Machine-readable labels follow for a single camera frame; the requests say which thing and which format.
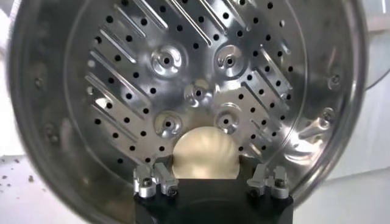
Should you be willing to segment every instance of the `metal bracket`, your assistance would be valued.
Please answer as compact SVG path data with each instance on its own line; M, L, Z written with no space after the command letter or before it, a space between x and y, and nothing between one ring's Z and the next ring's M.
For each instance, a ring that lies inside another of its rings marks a hole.
M248 186L251 188L251 194L253 196L262 196L264 194L264 189L266 187L266 166L264 164L259 164L256 167L253 177L246 181Z
M161 184L161 193L173 197L177 194L178 179L172 176L163 163L154 165L154 174L158 177L158 182Z
M250 195L260 197L264 194L266 186L271 188L271 195L277 199L286 199L289 197L288 181L286 169L277 166L271 176L266 177L267 167L259 164L256 167L253 177L246 181L250 187Z
M134 194L141 198L151 198L157 193L157 184L161 193L169 197L177 194L178 179L174 178L163 163L156 163L153 170L148 166L137 166L133 172Z
M289 197L289 189L287 185L286 169L282 166L277 166L274 169L274 181L271 183L271 195L274 198L286 199Z
M156 184L153 182L150 169L137 166L133 172L134 193L141 198L151 198L156 194Z

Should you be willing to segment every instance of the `screw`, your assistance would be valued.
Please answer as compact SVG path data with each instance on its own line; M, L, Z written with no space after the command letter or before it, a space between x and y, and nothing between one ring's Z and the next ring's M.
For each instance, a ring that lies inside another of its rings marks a hole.
M153 181L151 178L147 177L142 181L143 187L150 187L152 185Z
M249 195L252 197L252 198L257 198L260 196L260 192L259 190L256 190L256 189L252 189L249 191Z
M41 89L42 88L42 79L36 78L34 81L34 84L35 84L35 87L37 87L37 89Z
M331 116L331 114L330 114L329 112L325 111L325 112L322 114L322 118L323 118L325 121L330 122L332 116Z
M286 187L286 181L282 180L282 179L276 179L275 180L275 187L285 188Z
M175 197L177 195L177 188L176 187L170 187L167 191L167 195L169 197Z
M340 75L334 75L332 78L331 78L331 82L335 85L338 85L340 83Z

